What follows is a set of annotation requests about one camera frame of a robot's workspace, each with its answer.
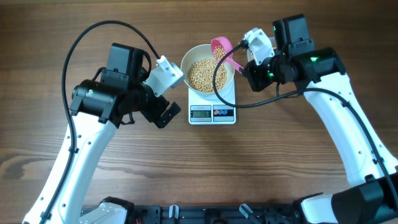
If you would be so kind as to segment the clear plastic container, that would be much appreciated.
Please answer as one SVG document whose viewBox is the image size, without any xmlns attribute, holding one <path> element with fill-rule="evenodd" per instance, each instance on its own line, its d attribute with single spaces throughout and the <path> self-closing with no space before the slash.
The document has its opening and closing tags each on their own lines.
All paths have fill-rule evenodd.
<svg viewBox="0 0 398 224">
<path fill-rule="evenodd" d="M 254 39 L 247 49 L 248 62 L 255 61 L 256 65 L 260 65 L 266 58 L 273 57 L 275 47 L 275 38 L 266 37 L 265 39 Z"/>
</svg>

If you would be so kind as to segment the pink plastic scoop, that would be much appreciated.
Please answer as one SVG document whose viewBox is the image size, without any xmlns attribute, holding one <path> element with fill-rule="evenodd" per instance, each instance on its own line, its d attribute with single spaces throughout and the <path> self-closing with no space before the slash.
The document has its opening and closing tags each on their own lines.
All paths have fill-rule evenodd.
<svg viewBox="0 0 398 224">
<path fill-rule="evenodd" d="M 221 36 L 211 40 L 211 52 L 217 62 L 219 62 L 232 49 L 233 46 L 226 37 Z M 239 73 L 243 71 L 243 67 L 233 60 L 233 54 L 229 55 L 223 63 L 230 64 Z"/>
</svg>

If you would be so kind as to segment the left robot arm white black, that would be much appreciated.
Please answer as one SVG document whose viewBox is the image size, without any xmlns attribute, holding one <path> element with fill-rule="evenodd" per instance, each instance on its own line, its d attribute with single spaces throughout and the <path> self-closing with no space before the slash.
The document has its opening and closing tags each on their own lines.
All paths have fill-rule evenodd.
<svg viewBox="0 0 398 224">
<path fill-rule="evenodd" d="M 180 112 L 163 93 L 183 80 L 184 74 L 164 56 L 145 70 L 149 54 L 113 43 L 101 80 L 84 80 L 72 93 L 73 124 L 68 126 L 62 148 L 46 184 L 24 223 L 134 223 L 134 204 L 105 198 L 91 212 L 81 209 L 96 166 L 106 146 L 123 124 L 124 115 L 140 112 L 150 123 L 164 128 Z"/>
</svg>

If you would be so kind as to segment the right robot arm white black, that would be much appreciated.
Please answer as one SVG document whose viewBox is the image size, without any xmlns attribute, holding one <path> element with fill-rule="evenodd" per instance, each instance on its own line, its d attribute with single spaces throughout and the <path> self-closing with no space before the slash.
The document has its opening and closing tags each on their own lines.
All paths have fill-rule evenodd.
<svg viewBox="0 0 398 224">
<path fill-rule="evenodd" d="M 397 217 L 397 159 L 361 109 L 336 51 L 317 49 L 299 14 L 274 21 L 273 38 L 258 28 L 243 36 L 244 76 L 254 91 L 294 83 L 322 119 L 343 161 L 349 189 L 298 203 L 304 223 L 382 223 Z"/>
</svg>

